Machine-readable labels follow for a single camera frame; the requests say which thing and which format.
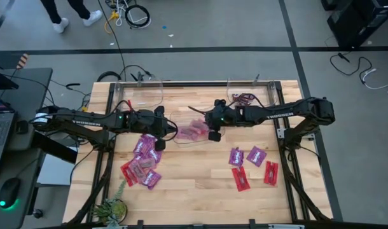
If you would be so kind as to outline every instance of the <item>metal frame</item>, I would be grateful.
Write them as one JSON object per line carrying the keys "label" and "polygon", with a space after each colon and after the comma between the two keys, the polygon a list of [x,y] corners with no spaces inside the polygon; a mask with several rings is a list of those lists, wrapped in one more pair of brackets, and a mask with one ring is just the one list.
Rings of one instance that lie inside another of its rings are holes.
{"label": "metal frame", "polygon": [[[276,93],[277,97],[279,98],[279,101],[278,101],[279,104],[284,104],[285,101],[284,101],[284,96],[283,96],[282,86],[281,86],[280,81],[275,81],[274,82],[274,84],[275,84],[275,92],[273,90],[271,90],[271,88],[269,87],[269,85],[272,82],[273,81],[261,81],[261,82],[257,82],[256,86],[267,87],[267,89],[268,89],[268,98],[269,98],[270,102],[275,102],[274,101],[274,93]],[[233,86],[233,87],[255,86],[255,84],[253,84],[253,83],[254,83],[253,81],[232,81],[232,82],[230,82],[230,86]],[[109,87],[109,96],[107,98],[106,113],[111,112],[110,109],[111,109],[111,105],[112,105],[112,101],[113,101],[115,84],[116,83],[111,83],[110,87]],[[136,84],[137,83],[122,83],[121,84],[121,90],[123,91],[124,88],[136,87]],[[163,87],[227,87],[227,85],[228,85],[227,81],[163,82]],[[289,128],[290,127],[289,119],[288,118],[284,118],[283,121],[284,121],[284,127],[285,128]],[[274,126],[275,126],[276,130],[281,127],[280,123],[279,123],[279,120],[274,120]],[[280,139],[279,139],[278,135],[276,135],[276,138],[277,138],[277,142],[278,142],[278,145],[279,145],[279,153],[281,155],[281,164],[284,165],[284,163],[287,163],[286,152],[280,147],[280,143],[279,143]],[[324,145],[317,144],[317,147],[319,147],[318,151],[319,151],[320,156],[323,157],[323,155],[325,155],[325,151],[323,150],[324,149]],[[292,161],[294,178],[296,179],[297,183],[302,187],[303,183],[302,183],[302,180],[301,180],[300,168],[298,166],[298,161],[297,161],[296,153],[294,151],[291,151],[290,153],[293,154],[293,156],[294,156],[294,160]],[[96,186],[96,184],[98,182],[98,179],[99,179],[99,176],[100,176],[100,169],[102,167],[102,157],[103,157],[102,153],[99,153],[98,158],[97,158],[97,164],[95,166],[95,174],[94,174],[94,180],[93,180],[92,189]],[[323,163],[326,163],[327,164],[326,167],[329,168],[327,160],[322,161],[322,164]],[[329,171],[329,169],[325,170],[325,171],[323,170],[322,174],[323,174],[326,186],[329,184],[330,186],[333,187],[334,184],[333,184],[332,179],[328,180],[328,177],[331,177],[331,172]],[[103,200],[105,198],[108,198],[109,182],[110,182],[110,180],[108,180],[108,182],[106,183],[106,185],[104,187],[104,191],[102,192],[102,199]],[[297,216],[295,202],[294,202],[294,196],[293,196],[293,191],[292,191],[292,186],[291,186],[290,182],[286,179],[286,177],[285,177],[285,185],[286,185],[286,193],[287,193],[287,196],[288,196],[289,210],[290,210],[290,213],[291,213],[292,222],[293,223],[301,222],[300,219],[298,219],[298,216]],[[332,195],[329,195],[329,193],[328,193],[328,196],[329,196],[329,199],[331,200],[332,199]],[[304,221],[302,221],[302,222],[310,222],[309,221],[310,220],[310,216],[309,216],[309,212],[308,212],[307,206],[305,205],[305,202],[301,198],[300,198],[300,203],[301,203],[301,210],[302,210],[303,219],[304,219]],[[336,205],[333,205],[332,201],[330,201],[330,205],[331,205],[331,210],[333,212],[340,212],[338,201],[336,201]],[[92,214],[91,213],[88,213],[88,215],[87,215],[87,223],[89,223],[89,222],[92,222]],[[164,229],[166,229],[166,228],[167,229],[169,229],[169,228],[198,228],[198,229],[200,229],[200,228],[238,228],[238,229],[240,229],[240,228],[271,228],[270,226],[272,226],[272,225],[269,225],[269,224],[256,224],[254,219],[250,219],[248,225],[149,225],[149,226],[145,225],[144,228],[164,228]],[[135,226],[128,225],[128,228],[143,228],[143,220],[139,220],[137,222],[137,225],[135,225]]]}

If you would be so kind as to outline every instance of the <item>wooden table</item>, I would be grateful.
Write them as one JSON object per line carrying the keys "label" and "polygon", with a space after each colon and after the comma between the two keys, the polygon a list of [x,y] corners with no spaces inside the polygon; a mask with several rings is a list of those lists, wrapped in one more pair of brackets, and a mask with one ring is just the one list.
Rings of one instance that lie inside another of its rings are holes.
{"label": "wooden table", "polygon": [[[281,85],[286,102],[301,99],[297,81],[281,81]],[[108,91],[109,83],[95,83],[88,111],[104,113]],[[132,105],[137,104],[143,95],[150,93],[151,98],[145,99],[155,100],[156,92],[153,89],[145,92],[128,89],[128,99],[131,99]],[[252,93],[262,103],[267,103],[264,92]],[[226,97],[226,87],[165,87],[162,105],[165,106],[165,116],[172,116],[173,120],[178,114],[189,114],[187,106],[207,109],[213,106],[215,99]],[[292,117],[290,123],[295,126],[302,120],[300,117]],[[133,159],[132,151],[138,138],[139,134],[122,134],[117,137],[109,197],[116,193],[124,179],[120,167]],[[301,145],[315,150],[312,141],[303,140]],[[232,166],[228,164],[229,153],[231,148],[239,147],[245,151],[246,157],[253,146],[264,149],[268,155],[261,167],[244,160],[251,189],[238,192]],[[82,146],[77,161],[91,149],[90,145]],[[305,191],[325,215],[332,217],[317,157],[304,149],[296,152]],[[69,221],[89,196],[96,156],[96,153],[92,153],[74,171],[63,222]],[[167,142],[155,170],[162,175],[155,189],[149,191],[141,185],[125,188],[122,199],[128,205],[129,212],[122,224],[135,225],[139,219],[144,220],[145,225],[247,224],[249,219],[255,219],[256,223],[290,223],[281,166],[276,186],[263,183],[267,160],[281,164],[273,121],[252,128],[226,128],[221,142],[203,142],[190,146]],[[105,166],[106,157],[103,159],[102,172]],[[298,195],[294,189],[293,193],[298,217],[301,219]]]}

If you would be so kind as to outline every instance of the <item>leg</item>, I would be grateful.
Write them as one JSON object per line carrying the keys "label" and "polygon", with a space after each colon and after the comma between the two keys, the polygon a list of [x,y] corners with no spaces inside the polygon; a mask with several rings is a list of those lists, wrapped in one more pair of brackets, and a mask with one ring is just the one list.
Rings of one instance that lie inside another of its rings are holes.
{"label": "leg", "polygon": [[68,3],[78,13],[80,18],[86,20],[90,18],[90,12],[85,7],[83,0],[68,0]]}
{"label": "leg", "polygon": [[43,3],[44,8],[46,8],[48,16],[50,16],[50,19],[52,20],[52,22],[54,24],[61,23],[61,17],[57,11],[55,1],[54,0],[41,0],[41,3]]}

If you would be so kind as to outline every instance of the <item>concrete floor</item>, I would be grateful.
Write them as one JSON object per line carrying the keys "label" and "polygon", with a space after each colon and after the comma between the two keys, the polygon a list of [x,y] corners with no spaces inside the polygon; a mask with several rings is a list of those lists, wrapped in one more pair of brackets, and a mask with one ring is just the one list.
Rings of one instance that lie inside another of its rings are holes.
{"label": "concrete floor", "polygon": [[[8,0],[0,1],[0,16]],[[62,17],[71,24],[56,34],[39,0],[15,1],[0,28],[0,51],[116,49],[113,36],[104,32],[104,20],[85,28],[67,1],[56,1]],[[281,8],[272,0],[138,0],[152,14],[147,29],[116,27],[121,48],[276,46],[290,47]],[[329,15],[320,0],[284,0],[299,47],[336,46],[326,25]],[[97,1],[85,1],[90,10]],[[29,15],[37,15],[37,20]],[[388,46],[388,21],[368,40]],[[120,55],[42,55],[34,52],[26,67],[52,67],[53,79],[81,83],[89,92],[104,71],[122,69]],[[344,76],[329,63],[333,52],[300,52],[310,93],[326,96],[335,106],[336,122],[322,128],[324,144],[344,221],[388,224],[388,96],[387,89],[369,90],[357,75]],[[15,67],[17,55],[0,54],[1,65]],[[124,53],[126,65],[139,64],[164,80],[252,79],[299,80],[290,52],[166,52]],[[345,71],[356,68],[360,56],[378,69],[368,83],[388,83],[388,52],[354,52],[351,64],[336,61]],[[50,84],[59,106],[77,108],[82,95]],[[39,191],[36,207],[45,218],[26,218],[23,228],[61,223],[68,188]]]}

